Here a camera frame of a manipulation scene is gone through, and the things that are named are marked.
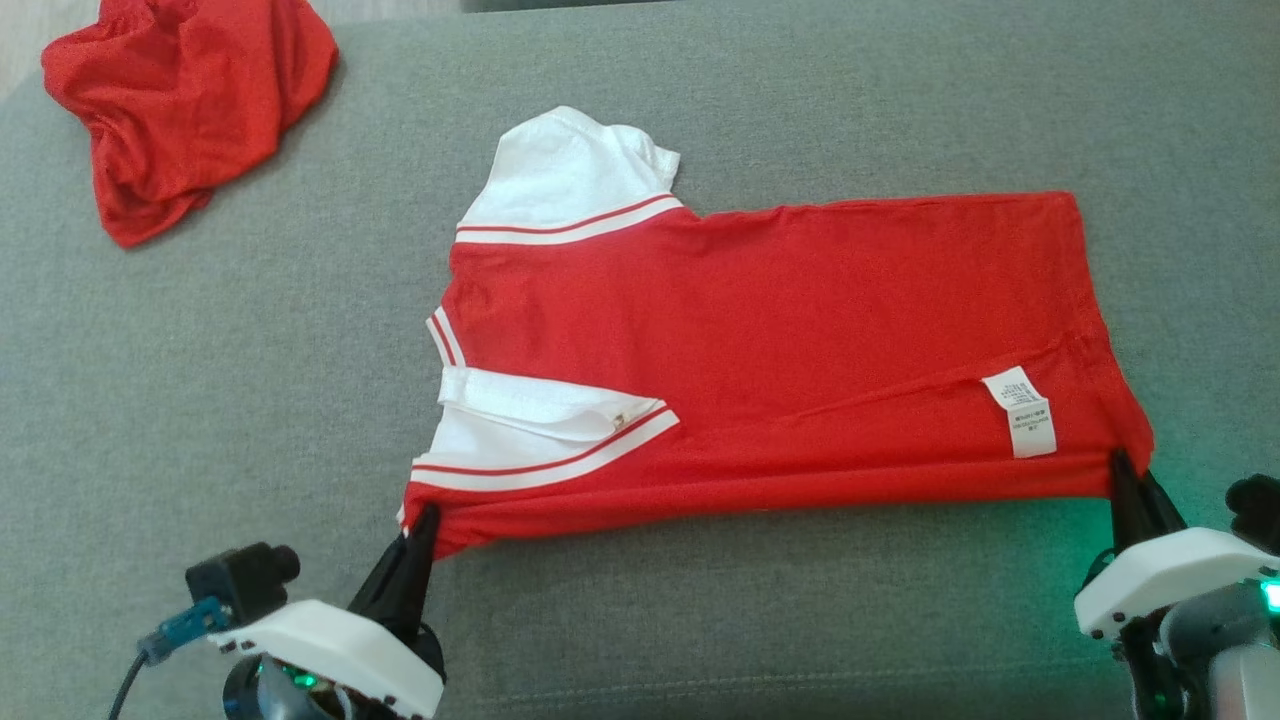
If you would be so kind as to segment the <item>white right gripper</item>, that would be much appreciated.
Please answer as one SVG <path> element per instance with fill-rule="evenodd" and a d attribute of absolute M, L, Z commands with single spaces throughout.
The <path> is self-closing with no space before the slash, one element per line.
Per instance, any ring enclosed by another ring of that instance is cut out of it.
<path fill-rule="evenodd" d="M 1075 597 L 1079 632 L 1117 639 L 1126 623 L 1277 570 L 1277 556 L 1208 528 L 1189 528 L 1166 489 L 1126 450 L 1110 459 L 1115 559 Z"/>

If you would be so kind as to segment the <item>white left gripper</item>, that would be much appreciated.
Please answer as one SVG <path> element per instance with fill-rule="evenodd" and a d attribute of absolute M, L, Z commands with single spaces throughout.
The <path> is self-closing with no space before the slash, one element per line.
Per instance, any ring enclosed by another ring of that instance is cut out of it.
<path fill-rule="evenodd" d="M 429 503 L 410 532 L 392 541 L 348 603 L 351 612 L 301 600 L 256 623 L 212 633 L 210 642 L 265 653 L 335 682 L 397 717 L 435 717 L 447 670 L 442 643 L 425 615 L 440 519 Z M 408 646 L 383 625 L 407 626 Z"/>

